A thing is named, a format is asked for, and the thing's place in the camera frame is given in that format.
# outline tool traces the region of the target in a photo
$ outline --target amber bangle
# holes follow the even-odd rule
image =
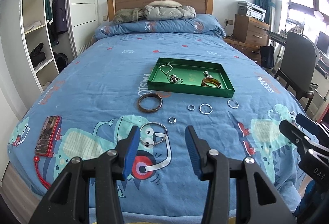
[[[222,84],[220,83],[220,81],[218,81],[215,78],[205,77],[202,79],[201,86],[210,86],[212,88],[221,88]]]
[[[148,97],[154,97],[156,99],[158,99],[160,101],[160,105],[154,109],[145,109],[143,108],[141,105],[140,105],[140,102],[145,99],[145,98],[148,98]],[[143,113],[155,113],[156,111],[158,111],[161,106],[162,106],[162,98],[158,95],[158,94],[155,94],[155,93],[148,93],[148,94],[144,94],[143,96],[141,96],[139,99],[138,99],[138,102],[137,102],[137,106],[138,106],[138,109],[143,112]]]

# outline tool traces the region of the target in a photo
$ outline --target green tray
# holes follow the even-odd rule
[[[168,63],[173,67],[169,74],[182,78],[183,83],[170,83],[166,75],[160,71],[159,66]],[[167,72],[170,68],[167,66],[162,70]],[[205,77],[204,71],[208,71],[213,78],[220,81],[222,87],[201,86],[201,81]],[[235,91],[221,64],[165,57],[160,57],[155,64],[147,81],[147,89],[225,98],[233,97]]]

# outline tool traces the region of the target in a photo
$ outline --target printer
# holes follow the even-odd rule
[[[238,3],[239,10],[238,14],[243,16],[252,17],[260,21],[265,21],[266,10],[262,9],[260,6],[251,4],[246,1],[240,1]]]

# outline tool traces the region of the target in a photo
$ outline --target electrical outlet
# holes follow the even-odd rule
[[[227,22],[228,25],[233,25],[233,20],[227,20],[227,19],[225,19],[224,20],[224,23],[226,23],[226,22]]]

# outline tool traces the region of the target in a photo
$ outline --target cartoon dinosaur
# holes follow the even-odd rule
[[[280,133],[279,124],[282,120],[288,120],[292,124],[296,124],[295,112],[290,112],[288,108],[282,104],[276,104],[272,109],[268,110],[270,119],[252,119],[250,129],[245,128],[243,123],[238,122],[230,113],[232,122],[239,133],[239,139],[246,150],[246,154],[251,156],[259,152],[264,163],[264,167],[269,179],[275,182],[275,170],[272,153],[284,147],[285,145],[296,148],[289,139]],[[255,147],[251,146],[248,136],[253,138]]]
[[[30,131],[30,127],[28,126],[29,117],[23,119],[17,126],[14,128],[12,135],[10,137],[8,143],[8,152],[11,153],[13,147],[17,147],[26,139],[27,134]]]
[[[53,156],[56,157],[54,180],[71,158],[75,156],[80,156],[83,160],[96,158],[105,151],[115,148],[119,140],[127,138],[133,125],[141,127],[148,122],[146,118],[136,115],[120,117],[115,127],[114,142],[105,140],[96,135],[101,125],[109,124],[110,127],[112,127],[114,119],[111,121],[99,122],[92,134],[77,128],[68,129],[65,135],[59,137],[59,139],[62,140],[59,150],[57,153],[53,154]],[[167,147],[167,158],[160,163],[156,163],[152,155],[152,144],[155,142],[156,137],[163,139],[165,134],[155,133],[148,125],[142,129],[140,137],[145,143],[149,143],[150,145],[145,146],[142,143],[139,144],[137,156],[133,165],[133,176],[129,175],[128,179],[133,177],[140,180],[147,179],[151,177],[156,170],[166,167],[171,161],[171,149],[168,137],[164,140]]]

